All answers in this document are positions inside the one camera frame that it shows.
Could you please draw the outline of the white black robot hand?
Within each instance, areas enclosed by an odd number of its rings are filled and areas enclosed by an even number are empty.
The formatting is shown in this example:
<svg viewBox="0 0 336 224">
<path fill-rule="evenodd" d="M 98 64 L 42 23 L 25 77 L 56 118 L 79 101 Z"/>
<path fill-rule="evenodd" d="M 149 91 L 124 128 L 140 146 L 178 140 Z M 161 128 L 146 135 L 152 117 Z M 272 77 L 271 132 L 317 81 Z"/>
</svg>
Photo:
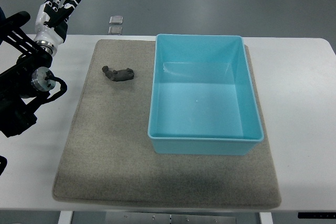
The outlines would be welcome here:
<svg viewBox="0 0 336 224">
<path fill-rule="evenodd" d="M 36 21 L 34 42 L 54 56 L 66 40 L 70 15 L 82 0 L 45 0 Z"/>
</svg>

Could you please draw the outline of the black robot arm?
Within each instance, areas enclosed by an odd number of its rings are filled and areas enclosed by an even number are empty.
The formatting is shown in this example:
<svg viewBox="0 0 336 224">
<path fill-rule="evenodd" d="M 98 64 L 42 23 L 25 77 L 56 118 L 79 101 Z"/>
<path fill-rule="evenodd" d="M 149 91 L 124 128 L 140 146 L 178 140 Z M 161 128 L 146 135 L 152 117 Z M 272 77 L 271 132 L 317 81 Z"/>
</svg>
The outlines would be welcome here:
<svg viewBox="0 0 336 224">
<path fill-rule="evenodd" d="M 53 44 L 33 41 L 21 29 L 30 20 L 26 11 L 1 21 L 1 40 L 21 52 L 16 64 L 1 73 L 1 132 L 22 134 L 37 122 L 35 112 L 67 91 L 66 83 L 50 70 Z"/>
</svg>

